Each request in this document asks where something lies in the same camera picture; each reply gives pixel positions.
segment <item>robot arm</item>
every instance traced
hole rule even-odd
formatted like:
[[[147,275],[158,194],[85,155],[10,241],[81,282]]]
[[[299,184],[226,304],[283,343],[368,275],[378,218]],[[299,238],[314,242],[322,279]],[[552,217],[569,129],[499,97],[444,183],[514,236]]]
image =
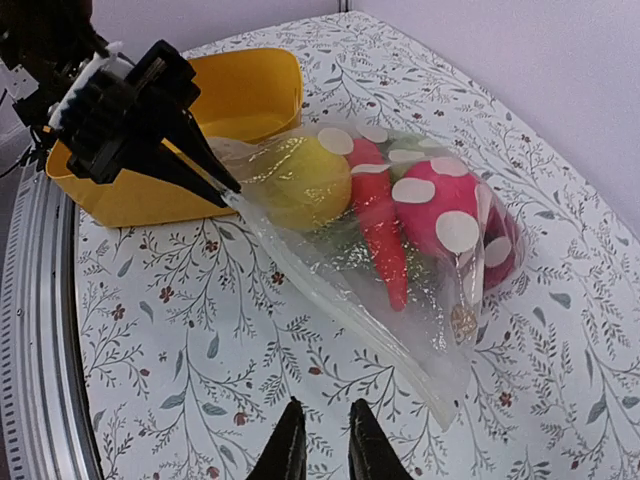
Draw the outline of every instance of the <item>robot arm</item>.
[[[99,184],[125,168],[179,185],[224,206],[220,190],[240,191],[207,144],[190,106],[195,72],[178,51],[156,43],[133,65],[90,23],[91,0],[0,0],[0,57],[21,65],[38,89],[14,108],[27,126],[49,124],[72,152],[69,169]],[[191,169],[168,140],[203,168]]]

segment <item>floral pattern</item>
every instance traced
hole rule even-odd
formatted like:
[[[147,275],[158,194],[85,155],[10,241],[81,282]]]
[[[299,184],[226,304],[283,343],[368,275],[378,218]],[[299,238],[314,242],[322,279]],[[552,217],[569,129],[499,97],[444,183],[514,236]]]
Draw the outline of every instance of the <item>floral pattern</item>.
[[[598,193],[490,92],[367,15],[188,56],[261,46],[300,59],[305,122],[348,118],[450,145],[524,227],[525,265],[485,296],[472,381],[444,433],[240,219],[108,230],[81,213],[79,329],[106,478],[243,479],[292,395],[307,413],[310,478],[347,478],[358,397],[415,478],[638,478],[640,245]]]

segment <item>metal rail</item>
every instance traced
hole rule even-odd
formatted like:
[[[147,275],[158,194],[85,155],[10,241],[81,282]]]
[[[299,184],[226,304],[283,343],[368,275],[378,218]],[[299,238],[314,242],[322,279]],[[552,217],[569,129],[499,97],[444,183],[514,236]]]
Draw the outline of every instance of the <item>metal rail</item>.
[[[71,200],[24,169],[0,287],[0,414],[13,480],[102,479],[77,331]]]

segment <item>yellow plastic box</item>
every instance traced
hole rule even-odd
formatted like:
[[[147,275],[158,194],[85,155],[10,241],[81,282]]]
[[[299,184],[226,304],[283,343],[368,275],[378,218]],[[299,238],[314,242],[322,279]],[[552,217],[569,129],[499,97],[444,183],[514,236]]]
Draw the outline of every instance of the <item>yellow plastic box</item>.
[[[258,143],[300,125],[303,81],[292,53],[260,48],[201,57],[190,63],[197,73],[194,81],[202,90],[191,112],[205,136]],[[69,150],[58,142],[47,161],[47,174],[105,227],[232,213],[180,187],[129,170],[122,170],[111,185],[96,185],[71,174],[69,156]]]

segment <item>black robotic finger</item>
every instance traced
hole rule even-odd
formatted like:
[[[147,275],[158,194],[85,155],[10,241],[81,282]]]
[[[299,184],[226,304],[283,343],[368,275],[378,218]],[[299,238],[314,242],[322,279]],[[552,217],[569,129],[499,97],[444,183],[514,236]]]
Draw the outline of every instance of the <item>black robotic finger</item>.
[[[365,400],[351,406],[351,480],[412,480]]]
[[[292,398],[247,480],[305,480],[306,448],[304,412]]]

